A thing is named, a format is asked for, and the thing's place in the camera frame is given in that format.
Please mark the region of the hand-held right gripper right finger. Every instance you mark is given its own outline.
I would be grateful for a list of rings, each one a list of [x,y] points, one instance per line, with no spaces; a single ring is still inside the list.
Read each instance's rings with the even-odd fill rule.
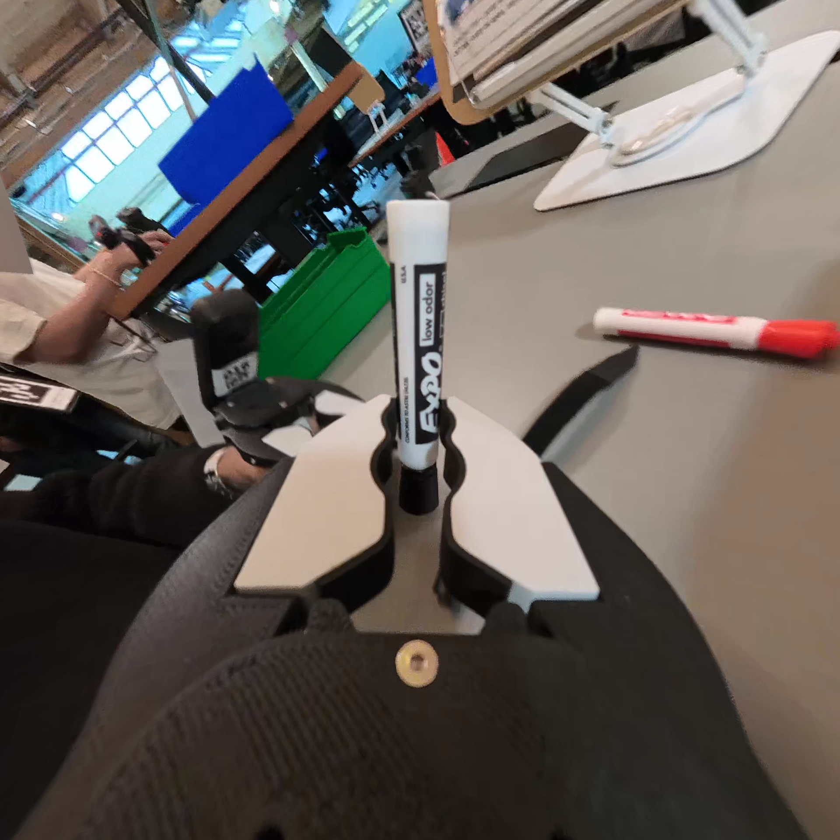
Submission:
[[[596,601],[599,584],[540,457],[457,397],[448,423],[448,592],[466,606]]]

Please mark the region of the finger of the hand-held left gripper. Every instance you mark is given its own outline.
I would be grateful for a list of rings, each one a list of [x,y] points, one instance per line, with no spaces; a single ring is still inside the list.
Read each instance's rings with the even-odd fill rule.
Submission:
[[[357,396],[323,389],[313,397],[313,413],[319,421],[335,421],[364,404]]]

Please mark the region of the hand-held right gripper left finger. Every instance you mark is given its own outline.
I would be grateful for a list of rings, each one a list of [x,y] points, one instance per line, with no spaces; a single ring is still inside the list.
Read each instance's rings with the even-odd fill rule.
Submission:
[[[378,395],[351,408],[298,450],[235,578],[237,593],[301,592],[385,536],[375,453],[389,438],[391,403]]]

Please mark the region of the black dry erase marker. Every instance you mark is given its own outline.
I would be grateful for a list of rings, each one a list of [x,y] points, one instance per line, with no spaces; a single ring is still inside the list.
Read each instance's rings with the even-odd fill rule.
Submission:
[[[396,452],[401,509],[438,506],[449,204],[436,197],[386,206],[392,279]]]

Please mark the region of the red dry erase marker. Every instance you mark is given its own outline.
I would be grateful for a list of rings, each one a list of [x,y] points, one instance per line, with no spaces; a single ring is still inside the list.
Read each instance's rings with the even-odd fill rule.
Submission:
[[[599,308],[592,327],[602,336],[780,355],[811,361],[839,346],[835,322],[768,320],[749,316]]]

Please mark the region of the person's left forearm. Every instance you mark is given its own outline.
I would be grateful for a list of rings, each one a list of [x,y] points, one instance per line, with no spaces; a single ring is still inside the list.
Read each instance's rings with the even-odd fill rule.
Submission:
[[[183,549],[234,502],[207,483],[205,465],[216,452],[179,448],[91,476],[50,476],[4,495],[3,519]]]

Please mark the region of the person's left hand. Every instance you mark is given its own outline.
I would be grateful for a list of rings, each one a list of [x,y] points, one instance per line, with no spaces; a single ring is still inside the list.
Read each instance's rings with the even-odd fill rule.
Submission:
[[[231,486],[240,490],[240,495],[256,486],[270,473],[270,467],[252,465],[243,459],[235,447],[227,447],[219,472]]]

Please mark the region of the green plastic bin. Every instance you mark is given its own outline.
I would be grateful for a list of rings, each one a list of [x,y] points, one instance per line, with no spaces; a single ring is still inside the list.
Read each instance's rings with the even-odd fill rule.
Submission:
[[[259,309],[259,375],[320,377],[391,300],[391,270],[363,227],[328,236]]]

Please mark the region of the silver wrist watch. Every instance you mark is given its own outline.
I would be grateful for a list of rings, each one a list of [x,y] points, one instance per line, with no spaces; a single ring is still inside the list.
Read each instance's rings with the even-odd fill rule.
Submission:
[[[210,492],[232,501],[239,497],[240,490],[231,487],[219,472],[219,466],[227,449],[227,447],[218,448],[207,457],[203,466],[203,478]]]

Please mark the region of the wooden edged desk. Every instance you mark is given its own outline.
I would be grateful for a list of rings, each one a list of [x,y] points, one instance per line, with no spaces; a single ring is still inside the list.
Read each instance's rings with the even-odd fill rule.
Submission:
[[[115,319],[139,316],[169,291],[202,277],[254,232],[269,224],[280,206],[302,184],[310,160],[322,147],[333,110],[362,79],[364,68],[351,61],[168,245],[163,255],[120,290],[108,313]]]

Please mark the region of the blue plastic bin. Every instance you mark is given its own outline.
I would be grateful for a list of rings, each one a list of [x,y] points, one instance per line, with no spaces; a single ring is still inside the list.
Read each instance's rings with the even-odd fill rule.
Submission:
[[[159,163],[165,179],[190,205],[212,202],[293,122],[266,69],[242,69],[212,100]]]

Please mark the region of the framed fiducial tag board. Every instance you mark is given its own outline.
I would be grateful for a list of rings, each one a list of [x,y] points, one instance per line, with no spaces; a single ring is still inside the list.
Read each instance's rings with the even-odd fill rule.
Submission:
[[[70,413],[79,392],[63,385],[1,374],[1,404],[52,413]]]

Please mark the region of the person's black knit clothing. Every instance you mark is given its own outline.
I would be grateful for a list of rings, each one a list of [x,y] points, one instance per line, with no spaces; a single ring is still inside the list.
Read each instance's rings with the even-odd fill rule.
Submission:
[[[87,530],[2,520],[2,838],[65,761],[141,606],[217,516]]]

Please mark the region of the white metal stand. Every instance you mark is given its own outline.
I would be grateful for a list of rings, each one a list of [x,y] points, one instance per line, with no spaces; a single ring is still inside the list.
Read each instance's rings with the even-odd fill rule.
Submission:
[[[717,73],[611,116],[554,84],[530,97],[588,130],[536,197],[540,213],[721,172],[770,145],[830,59],[839,33],[822,31],[779,49],[751,28],[735,2],[688,2],[736,56]]]

